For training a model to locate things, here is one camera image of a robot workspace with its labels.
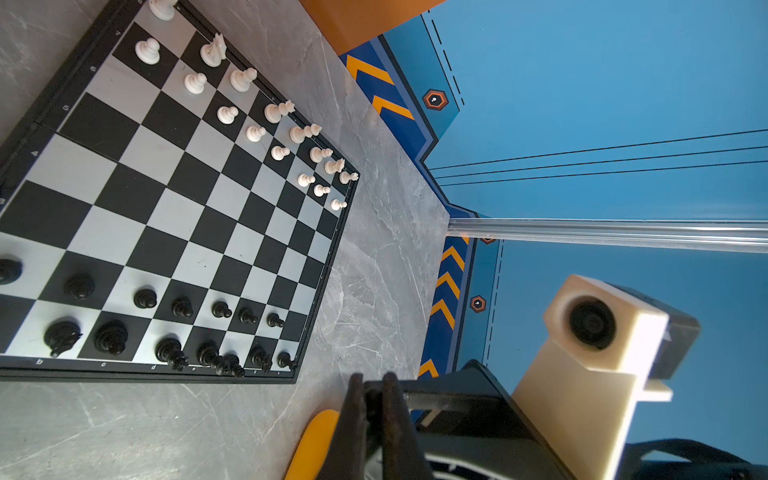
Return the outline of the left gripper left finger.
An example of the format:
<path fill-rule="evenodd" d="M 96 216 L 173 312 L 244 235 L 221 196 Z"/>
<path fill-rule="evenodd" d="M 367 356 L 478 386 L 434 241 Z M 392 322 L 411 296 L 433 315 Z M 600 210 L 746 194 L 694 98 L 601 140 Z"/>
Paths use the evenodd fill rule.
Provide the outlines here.
<path fill-rule="evenodd" d="M 367 406 L 363 375 L 350 377 L 326 459 L 316 479 L 364 478 Z"/>

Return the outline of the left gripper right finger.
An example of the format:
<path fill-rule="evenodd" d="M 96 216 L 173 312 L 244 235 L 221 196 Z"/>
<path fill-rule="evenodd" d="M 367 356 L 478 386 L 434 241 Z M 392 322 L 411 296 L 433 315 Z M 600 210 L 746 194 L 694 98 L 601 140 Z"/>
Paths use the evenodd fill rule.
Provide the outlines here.
<path fill-rule="evenodd" d="M 394 372 L 388 372 L 383 377 L 382 427 L 383 478 L 433 479 Z"/>

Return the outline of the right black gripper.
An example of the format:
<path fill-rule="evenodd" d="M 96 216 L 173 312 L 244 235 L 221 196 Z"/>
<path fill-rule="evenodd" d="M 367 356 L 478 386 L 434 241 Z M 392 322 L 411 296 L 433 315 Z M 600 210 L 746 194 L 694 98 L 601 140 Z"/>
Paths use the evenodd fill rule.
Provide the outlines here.
<path fill-rule="evenodd" d="M 572 479 L 490 371 L 477 361 L 442 377 L 401 381 L 416 447 L 398 446 L 386 465 L 383 381 L 365 383 L 365 479 Z"/>

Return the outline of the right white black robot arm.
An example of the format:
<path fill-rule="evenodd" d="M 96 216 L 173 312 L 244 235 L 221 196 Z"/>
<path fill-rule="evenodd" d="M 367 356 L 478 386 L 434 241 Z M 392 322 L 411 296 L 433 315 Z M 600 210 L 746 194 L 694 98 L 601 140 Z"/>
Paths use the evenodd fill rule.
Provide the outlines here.
<path fill-rule="evenodd" d="M 418 450 L 402 449 L 406 466 L 393 471 L 374 434 L 366 447 L 366 479 L 570 479 L 556 453 L 490 371 L 475 360 L 444 377 L 402 381 Z M 764 479 L 767 468 L 688 439 L 625 444 L 619 479 Z"/>

